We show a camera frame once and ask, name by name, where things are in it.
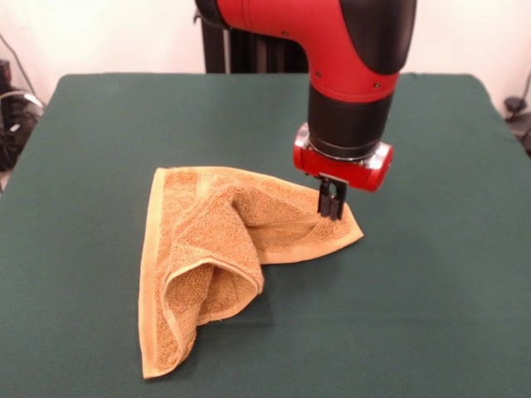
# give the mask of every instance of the white wall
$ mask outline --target white wall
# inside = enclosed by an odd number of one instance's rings
[[[474,74],[499,109],[521,93],[531,68],[531,0],[418,4],[407,71]],[[203,72],[194,11],[193,0],[0,0],[0,32],[47,100],[68,73]]]

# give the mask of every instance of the towel hem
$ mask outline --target towel hem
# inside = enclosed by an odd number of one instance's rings
[[[142,373],[144,378],[161,376],[164,373],[153,372],[151,368],[156,357],[156,344],[149,341],[155,337],[155,303],[154,300],[154,278],[150,275],[153,272],[152,264],[157,261],[158,242],[160,234],[160,220],[163,209],[163,190],[166,177],[166,170],[158,168],[153,178],[151,193],[149,195],[148,214],[146,220],[146,232],[144,237],[144,248],[142,259],[140,260],[140,291],[139,291],[139,340],[142,352]]]

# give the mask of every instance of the orange towel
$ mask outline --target orange towel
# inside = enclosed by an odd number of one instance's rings
[[[318,196],[227,167],[157,170],[140,270],[144,378],[183,362],[198,325],[232,317],[260,294],[261,264],[314,259],[363,236],[348,206],[341,221],[317,214]]]

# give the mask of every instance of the towel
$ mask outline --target towel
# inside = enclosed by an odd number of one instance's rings
[[[157,169],[140,266],[145,379],[188,357],[197,326],[236,315],[260,294],[261,265],[315,259],[363,236],[348,206],[341,221],[321,217],[318,197],[229,167]]]

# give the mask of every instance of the terry cloth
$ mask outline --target terry cloth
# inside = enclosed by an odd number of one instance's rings
[[[318,197],[228,167],[156,171],[140,267],[144,378],[182,363],[198,325],[232,317],[260,294],[261,265],[315,259],[363,236],[347,205],[341,221],[321,217]]]

